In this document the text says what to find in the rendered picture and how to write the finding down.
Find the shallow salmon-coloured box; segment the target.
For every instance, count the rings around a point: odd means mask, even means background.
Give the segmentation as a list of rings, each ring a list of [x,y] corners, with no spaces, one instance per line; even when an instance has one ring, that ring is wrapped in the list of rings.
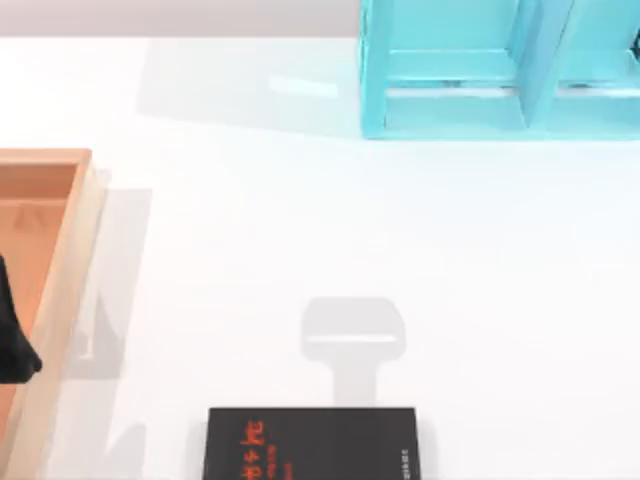
[[[79,315],[105,184],[88,149],[0,148],[0,302],[43,367],[0,382],[0,480],[38,480]]]

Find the black book with red lettering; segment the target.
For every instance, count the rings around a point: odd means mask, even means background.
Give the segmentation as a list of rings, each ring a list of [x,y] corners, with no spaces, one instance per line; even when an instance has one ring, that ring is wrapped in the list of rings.
[[[415,410],[212,408],[202,480],[422,480]]]

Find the light blue rack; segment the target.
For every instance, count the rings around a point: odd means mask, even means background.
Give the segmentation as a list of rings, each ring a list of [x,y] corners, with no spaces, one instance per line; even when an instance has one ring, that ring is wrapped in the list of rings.
[[[640,140],[640,0],[360,0],[367,138]]]

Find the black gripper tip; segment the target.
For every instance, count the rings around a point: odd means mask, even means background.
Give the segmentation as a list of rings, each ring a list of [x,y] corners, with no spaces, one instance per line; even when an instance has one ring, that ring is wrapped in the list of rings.
[[[42,367],[18,320],[6,263],[0,255],[0,384],[26,384]]]

